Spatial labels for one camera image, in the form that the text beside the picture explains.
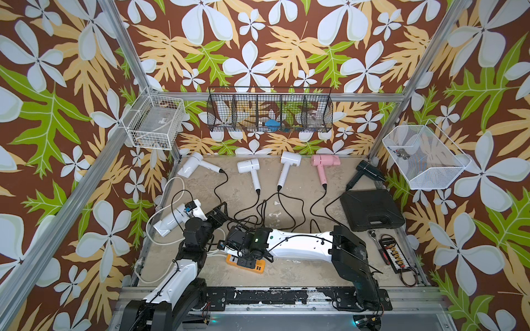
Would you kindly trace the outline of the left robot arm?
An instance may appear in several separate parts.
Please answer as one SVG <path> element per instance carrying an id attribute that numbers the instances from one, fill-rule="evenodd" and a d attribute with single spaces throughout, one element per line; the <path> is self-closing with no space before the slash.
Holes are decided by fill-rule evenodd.
<path id="1" fill-rule="evenodd" d="M 162 233 L 182 226 L 184 240 L 160 285 L 144 299 L 126 305 L 119 329 L 178 330 L 192 310 L 205 306 L 206 281 L 198 274 L 213 245 L 214 231 L 229 220 L 227 205 L 222 203 L 207 213 L 198 206 L 180 206 L 170 219 L 157 222 L 155 227 Z"/>

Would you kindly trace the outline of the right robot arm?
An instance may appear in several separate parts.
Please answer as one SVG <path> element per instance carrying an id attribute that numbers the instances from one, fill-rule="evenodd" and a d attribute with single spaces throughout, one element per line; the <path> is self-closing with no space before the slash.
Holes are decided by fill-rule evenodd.
<path id="1" fill-rule="evenodd" d="M 258 272 L 264 271 L 262 260 L 273 263 L 275 258 L 332 263 L 338 275 L 355 288 L 353 310 L 380 309 L 380 288 L 373 277 L 376 269 L 368 262 L 367 245 L 343 226 L 317 234 L 234 226 L 218 242 L 218 249 L 229 255 L 229 262 Z"/>

